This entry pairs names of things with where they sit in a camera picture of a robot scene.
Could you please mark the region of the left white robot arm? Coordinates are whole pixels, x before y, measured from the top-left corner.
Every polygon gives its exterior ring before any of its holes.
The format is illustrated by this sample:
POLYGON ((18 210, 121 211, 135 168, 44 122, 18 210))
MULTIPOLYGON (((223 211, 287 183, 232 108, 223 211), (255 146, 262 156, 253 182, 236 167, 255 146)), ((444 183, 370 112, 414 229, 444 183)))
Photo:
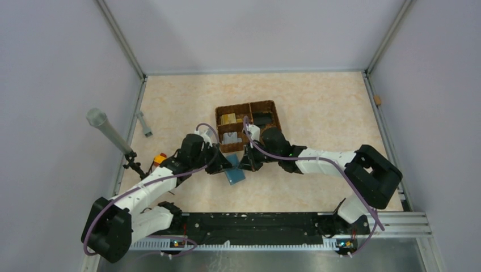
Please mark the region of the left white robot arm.
POLYGON ((182 219, 178 215, 162 205, 152 209, 149 206, 196 172, 215 175, 233 167, 222 155, 220 144, 211 142, 207 136, 188 134, 173 156, 135 186, 110 199, 100 197, 92 204, 81 235, 84 253, 98 254, 115 263, 132 243, 154 232, 179 232, 182 219))

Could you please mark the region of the blue leather card holder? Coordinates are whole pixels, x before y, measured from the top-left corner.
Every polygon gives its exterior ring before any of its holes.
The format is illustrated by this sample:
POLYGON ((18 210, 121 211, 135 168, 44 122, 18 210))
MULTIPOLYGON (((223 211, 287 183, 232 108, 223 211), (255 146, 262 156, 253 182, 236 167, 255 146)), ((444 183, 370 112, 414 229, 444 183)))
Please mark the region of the blue leather card holder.
POLYGON ((244 171, 239 168, 240 162, 236 154, 228 155, 226 159, 232 164, 232 168, 225 171, 226 178, 230 185, 235 185, 246 179, 244 171))

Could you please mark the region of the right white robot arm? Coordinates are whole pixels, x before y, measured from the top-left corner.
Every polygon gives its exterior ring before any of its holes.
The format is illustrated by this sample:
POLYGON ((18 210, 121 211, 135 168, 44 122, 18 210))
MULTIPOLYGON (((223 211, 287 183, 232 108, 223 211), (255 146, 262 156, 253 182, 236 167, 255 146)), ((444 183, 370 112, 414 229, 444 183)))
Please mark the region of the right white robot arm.
POLYGON ((348 233, 365 214, 379 222, 377 210, 387 207, 403 178, 392 162, 368 144, 354 151, 332 152, 290 144, 276 127, 261 131, 248 124, 243 132, 248 143, 241 169, 256 172, 265 163, 275 162, 287 173, 320 173, 341 177, 348 183, 353 194, 341 201, 332 218, 339 233, 348 233))

